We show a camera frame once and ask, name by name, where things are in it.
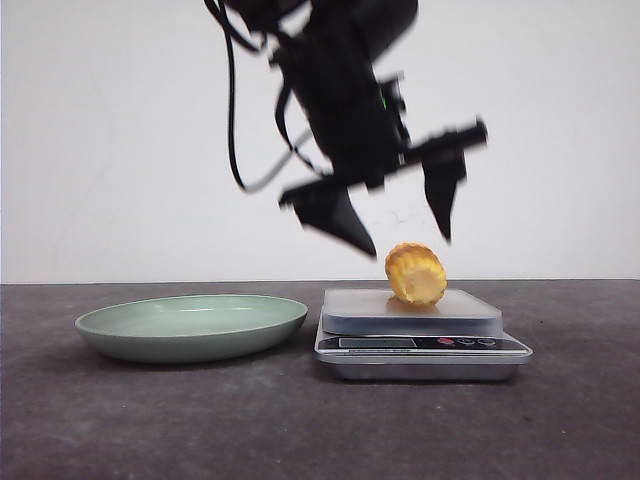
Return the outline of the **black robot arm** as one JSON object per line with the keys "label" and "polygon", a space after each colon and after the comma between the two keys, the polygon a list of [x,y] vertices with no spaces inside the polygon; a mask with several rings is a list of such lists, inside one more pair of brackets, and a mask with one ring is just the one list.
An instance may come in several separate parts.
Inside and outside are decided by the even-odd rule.
{"label": "black robot arm", "polygon": [[303,225],[314,227],[375,256],[374,243],[354,211],[351,185],[383,186],[387,175],[421,164],[425,195],[444,239],[451,238],[451,210],[459,182],[466,177],[464,152],[483,144],[482,121],[447,131],[413,145],[402,122],[404,101],[398,81],[376,79],[374,62],[415,20],[415,1],[314,1],[303,29],[289,35],[281,20],[300,7],[298,1],[209,1],[222,27],[226,46],[239,44],[258,53],[229,22],[237,12],[248,30],[273,36],[278,47],[269,62],[280,68],[283,84],[275,119],[285,135],[284,111],[296,97],[310,126],[310,136],[329,159],[333,171],[282,193],[279,203],[293,207]]}

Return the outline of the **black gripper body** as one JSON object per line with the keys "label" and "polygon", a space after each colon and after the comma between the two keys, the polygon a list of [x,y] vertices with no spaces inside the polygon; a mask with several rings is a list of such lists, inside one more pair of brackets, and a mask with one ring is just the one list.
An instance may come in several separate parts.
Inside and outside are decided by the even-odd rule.
{"label": "black gripper body", "polygon": [[280,67],[333,166],[332,174],[284,191],[280,205],[299,205],[359,183],[377,188],[398,169],[442,164],[486,141],[486,126],[477,121],[411,145],[401,133],[401,101],[375,78],[358,36],[300,35],[282,42],[271,61]]}

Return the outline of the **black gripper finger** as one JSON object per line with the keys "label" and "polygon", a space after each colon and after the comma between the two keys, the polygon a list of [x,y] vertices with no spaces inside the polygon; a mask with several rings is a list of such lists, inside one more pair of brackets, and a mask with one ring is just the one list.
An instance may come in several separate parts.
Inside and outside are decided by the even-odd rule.
{"label": "black gripper finger", "polygon": [[458,185],[466,180],[465,154],[449,151],[422,162],[424,191],[438,229],[451,242],[451,212]]}
{"label": "black gripper finger", "polygon": [[346,188],[303,194],[293,201],[302,225],[333,236],[367,256],[377,256],[373,240],[353,208]]}

